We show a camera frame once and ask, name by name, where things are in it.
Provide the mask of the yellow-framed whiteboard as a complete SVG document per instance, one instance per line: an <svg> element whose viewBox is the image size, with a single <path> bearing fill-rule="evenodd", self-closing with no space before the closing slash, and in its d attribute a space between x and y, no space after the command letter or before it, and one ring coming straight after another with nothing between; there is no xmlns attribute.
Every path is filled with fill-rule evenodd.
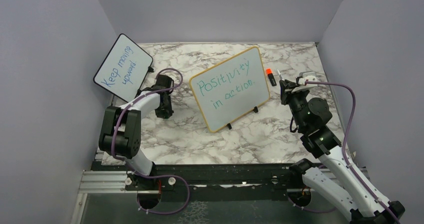
<svg viewBox="0 0 424 224"><path fill-rule="evenodd" d="M254 46L189 79L210 132L217 132L270 99L268 76Z"/></svg>

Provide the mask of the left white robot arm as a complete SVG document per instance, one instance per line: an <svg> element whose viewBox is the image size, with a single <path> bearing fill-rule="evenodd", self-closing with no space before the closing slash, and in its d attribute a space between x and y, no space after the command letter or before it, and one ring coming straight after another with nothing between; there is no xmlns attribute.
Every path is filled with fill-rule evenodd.
<svg viewBox="0 0 424 224"><path fill-rule="evenodd" d="M134 173L139 174L138 182L145 189L155 187L155 168L140 149L141 120L152 111L156 117L168 119L173 115L171 88L174 81L166 75L158 75L153 86L143 89L132 101L121 106L106 108L98 146L101 151L123 161Z"/></svg>

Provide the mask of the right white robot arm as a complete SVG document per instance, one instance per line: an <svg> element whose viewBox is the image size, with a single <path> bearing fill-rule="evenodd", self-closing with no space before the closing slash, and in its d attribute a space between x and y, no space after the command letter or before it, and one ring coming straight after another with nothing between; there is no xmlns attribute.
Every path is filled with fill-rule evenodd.
<svg viewBox="0 0 424 224"><path fill-rule="evenodd" d="M349 223L399 223L405 207L391 201L365 177L346 153L341 142L327 127L333 115L322 98L307 99L309 89L316 86L310 77L304 85L280 80L280 98L292 113L291 123L300 133L305 149L335 176L328 178L308 159L289 169L289 182L294 187L312 188L340 211Z"/></svg>

